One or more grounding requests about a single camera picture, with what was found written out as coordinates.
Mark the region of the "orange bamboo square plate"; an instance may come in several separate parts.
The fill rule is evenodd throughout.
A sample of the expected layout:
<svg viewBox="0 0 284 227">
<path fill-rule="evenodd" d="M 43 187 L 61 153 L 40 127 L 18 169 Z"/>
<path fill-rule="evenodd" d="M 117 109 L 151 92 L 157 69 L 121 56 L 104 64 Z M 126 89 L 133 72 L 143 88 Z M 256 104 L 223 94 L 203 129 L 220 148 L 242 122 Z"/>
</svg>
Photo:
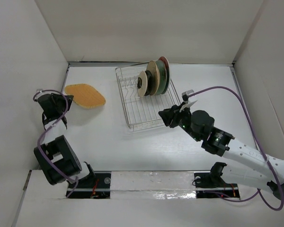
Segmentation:
<svg viewBox="0 0 284 227">
<path fill-rule="evenodd" d="M 67 95 L 73 96 L 73 101 L 82 108 L 91 109 L 103 106 L 106 99 L 89 84 L 73 84 L 64 88 Z"/>
</svg>

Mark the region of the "teal flower plate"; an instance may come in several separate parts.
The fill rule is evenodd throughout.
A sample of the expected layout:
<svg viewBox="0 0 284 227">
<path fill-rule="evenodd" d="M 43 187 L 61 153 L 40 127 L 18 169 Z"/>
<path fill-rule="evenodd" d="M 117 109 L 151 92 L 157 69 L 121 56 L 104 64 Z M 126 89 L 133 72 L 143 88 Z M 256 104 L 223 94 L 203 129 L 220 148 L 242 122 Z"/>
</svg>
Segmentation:
<svg viewBox="0 0 284 227">
<path fill-rule="evenodd" d="M 157 60 L 156 65 L 157 65 L 157 67 L 159 69 L 159 73 L 160 73 L 160 84 L 159 84 L 159 87 L 157 89 L 156 95 L 161 95 L 161 94 L 163 94 L 166 83 L 167 83 L 167 71 L 166 71 L 166 66 L 165 66 L 163 61 Z"/>
</svg>

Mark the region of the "cream plate with black spot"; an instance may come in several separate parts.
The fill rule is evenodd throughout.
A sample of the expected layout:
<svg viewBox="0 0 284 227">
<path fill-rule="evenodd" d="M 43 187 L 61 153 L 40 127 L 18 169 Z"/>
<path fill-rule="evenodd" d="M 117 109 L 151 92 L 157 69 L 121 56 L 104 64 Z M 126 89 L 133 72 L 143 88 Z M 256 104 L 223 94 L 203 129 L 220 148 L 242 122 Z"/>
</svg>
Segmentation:
<svg viewBox="0 0 284 227">
<path fill-rule="evenodd" d="M 143 97 L 148 88 L 148 77 L 145 71 L 141 71 L 137 81 L 138 95 Z"/>
</svg>

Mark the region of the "black round plate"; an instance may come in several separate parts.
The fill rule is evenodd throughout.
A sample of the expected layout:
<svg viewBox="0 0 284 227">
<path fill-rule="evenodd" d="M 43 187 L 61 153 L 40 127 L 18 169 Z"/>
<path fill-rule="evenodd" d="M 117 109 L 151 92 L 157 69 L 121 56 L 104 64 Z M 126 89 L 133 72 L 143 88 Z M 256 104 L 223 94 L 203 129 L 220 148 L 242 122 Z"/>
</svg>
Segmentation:
<svg viewBox="0 0 284 227">
<path fill-rule="evenodd" d="M 146 76 L 147 76 L 147 89 L 145 92 L 145 96 L 150 95 L 151 91 L 152 91 L 152 87 L 153 87 L 153 75 L 149 70 L 145 71 Z"/>
</svg>

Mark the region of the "beige bird pattern plate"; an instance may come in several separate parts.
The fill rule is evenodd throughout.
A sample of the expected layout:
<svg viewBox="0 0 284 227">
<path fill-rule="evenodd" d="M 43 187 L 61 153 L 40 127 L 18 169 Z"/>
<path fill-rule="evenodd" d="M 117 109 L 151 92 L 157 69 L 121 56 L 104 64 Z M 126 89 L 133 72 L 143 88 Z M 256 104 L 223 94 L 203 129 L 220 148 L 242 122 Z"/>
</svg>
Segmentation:
<svg viewBox="0 0 284 227">
<path fill-rule="evenodd" d="M 156 64 L 155 61 L 150 61 L 147 65 L 147 69 L 146 70 L 149 70 L 152 74 L 152 89 L 151 89 L 151 92 L 150 92 L 150 95 L 155 95 L 158 88 L 159 88 L 159 85 L 160 85 L 160 71 L 159 71 L 159 68 Z"/>
</svg>

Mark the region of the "red and blue floral plate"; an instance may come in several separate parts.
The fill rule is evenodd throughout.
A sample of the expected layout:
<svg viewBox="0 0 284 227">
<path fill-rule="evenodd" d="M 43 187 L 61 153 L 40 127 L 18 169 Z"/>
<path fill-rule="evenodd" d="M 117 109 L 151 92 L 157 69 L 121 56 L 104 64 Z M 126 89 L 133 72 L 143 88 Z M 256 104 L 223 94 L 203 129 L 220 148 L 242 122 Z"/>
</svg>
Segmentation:
<svg viewBox="0 0 284 227">
<path fill-rule="evenodd" d="M 164 87 L 164 90 L 162 92 L 162 94 L 165 94 L 167 92 L 167 89 L 168 89 L 169 84 L 170 84 L 170 79 L 171 79 L 170 78 L 170 64 L 169 64 L 168 59 L 165 56 L 161 56 L 159 58 L 159 60 L 161 60 L 165 64 L 165 68 L 166 68 L 167 81 L 166 81 L 166 85 Z"/>
</svg>

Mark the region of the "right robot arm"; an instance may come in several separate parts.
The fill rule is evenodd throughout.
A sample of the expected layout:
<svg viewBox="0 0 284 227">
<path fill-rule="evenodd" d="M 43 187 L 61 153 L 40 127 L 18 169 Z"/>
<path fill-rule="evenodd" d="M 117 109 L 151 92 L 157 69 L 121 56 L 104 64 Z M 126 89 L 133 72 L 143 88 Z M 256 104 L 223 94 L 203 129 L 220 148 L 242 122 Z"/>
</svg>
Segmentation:
<svg viewBox="0 0 284 227">
<path fill-rule="evenodd" d="M 243 184 L 271 192 L 284 200 L 284 160 L 270 155 L 263 157 L 260 151 L 216 128 L 214 118 L 206 111 L 191 112 L 185 105 L 174 105 L 160 111 L 159 116 L 165 126 L 179 126 L 195 141 L 201 141 L 205 151 L 246 166 L 246 169 L 240 169 L 222 162 L 215 163 L 209 174 L 211 184 Z"/>
</svg>

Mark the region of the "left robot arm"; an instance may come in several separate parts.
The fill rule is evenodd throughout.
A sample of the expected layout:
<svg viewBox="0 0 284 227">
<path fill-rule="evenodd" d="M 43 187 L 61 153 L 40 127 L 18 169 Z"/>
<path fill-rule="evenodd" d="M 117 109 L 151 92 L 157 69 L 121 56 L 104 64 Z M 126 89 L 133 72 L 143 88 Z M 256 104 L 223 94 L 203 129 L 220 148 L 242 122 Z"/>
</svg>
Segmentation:
<svg viewBox="0 0 284 227">
<path fill-rule="evenodd" d="M 40 91 L 34 95 L 42 110 L 42 123 L 44 132 L 37 140 L 34 155 L 51 185 L 68 181 L 69 186 L 74 188 L 91 188 L 96 182 L 96 175 L 86 163 L 89 171 L 82 171 L 81 163 L 75 152 L 68 143 L 64 133 L 67 130 L 66 113 L 70 110 L 73 102 L 72 95 L 56 94 L 53 90 Z"/>
</svg>

